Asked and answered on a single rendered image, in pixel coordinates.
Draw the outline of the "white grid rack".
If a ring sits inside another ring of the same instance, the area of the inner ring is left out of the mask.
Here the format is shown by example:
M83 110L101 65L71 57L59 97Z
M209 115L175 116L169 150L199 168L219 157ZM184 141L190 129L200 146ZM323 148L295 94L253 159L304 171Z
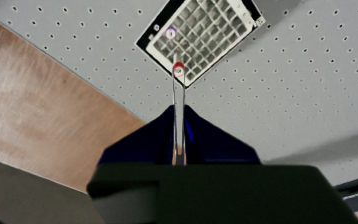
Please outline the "white grid rack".
M177 29L171 40L165 33L170 24ZM240 0L185 0L149 43L147 51L171 73L175 53L182 53L188 86L255 26Z

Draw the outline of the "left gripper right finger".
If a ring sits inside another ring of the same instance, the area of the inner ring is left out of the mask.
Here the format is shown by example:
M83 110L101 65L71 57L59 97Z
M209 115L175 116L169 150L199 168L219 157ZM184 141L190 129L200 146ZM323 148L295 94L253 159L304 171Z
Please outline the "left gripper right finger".
M205 120L187 104L184 140L186 165L263 165L254 147Z

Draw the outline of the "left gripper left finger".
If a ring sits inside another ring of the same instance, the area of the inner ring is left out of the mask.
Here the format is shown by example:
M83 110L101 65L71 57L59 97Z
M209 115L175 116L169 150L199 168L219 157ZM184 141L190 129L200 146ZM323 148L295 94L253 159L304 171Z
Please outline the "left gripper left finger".
M173 148L174 105L170 105L154 120L106 147L96 167L103 163L139 162L172 165Z

